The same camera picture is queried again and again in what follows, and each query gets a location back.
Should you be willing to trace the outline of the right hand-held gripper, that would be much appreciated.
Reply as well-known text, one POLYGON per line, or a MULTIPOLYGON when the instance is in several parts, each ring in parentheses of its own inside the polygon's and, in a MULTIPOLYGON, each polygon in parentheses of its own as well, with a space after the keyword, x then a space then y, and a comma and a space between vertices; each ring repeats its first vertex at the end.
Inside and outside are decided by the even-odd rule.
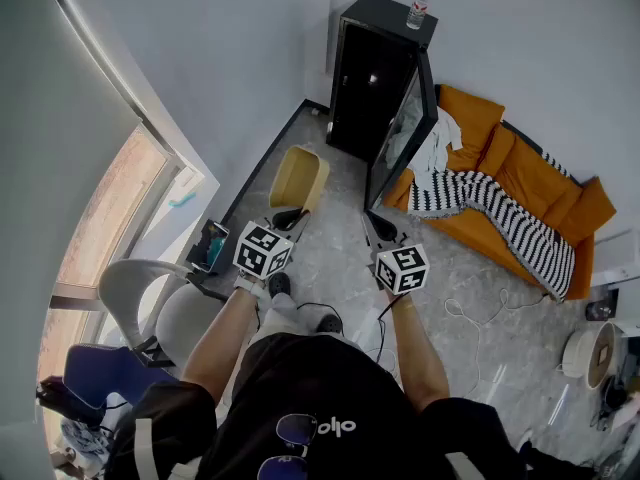
POLYGON ((408 235, 397 236, 396 226, 374 212, 365 211, 362 222, 378 287, 392 295, 423 288, 430 270, 423 245, 408 235))

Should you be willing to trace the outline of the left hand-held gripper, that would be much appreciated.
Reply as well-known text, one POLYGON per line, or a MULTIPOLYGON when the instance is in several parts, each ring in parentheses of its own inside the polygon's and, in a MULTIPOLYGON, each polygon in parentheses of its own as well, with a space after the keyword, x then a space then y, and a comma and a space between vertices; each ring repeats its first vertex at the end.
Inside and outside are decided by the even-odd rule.
POLYGON ((280 209, 272 217, 274 229, 286 229, 286 238, 249 221, 240 233, 233 264, 254 277, 265 280, 285 268, 294 247, 307 226, 311 213, 302 208, 280 209))

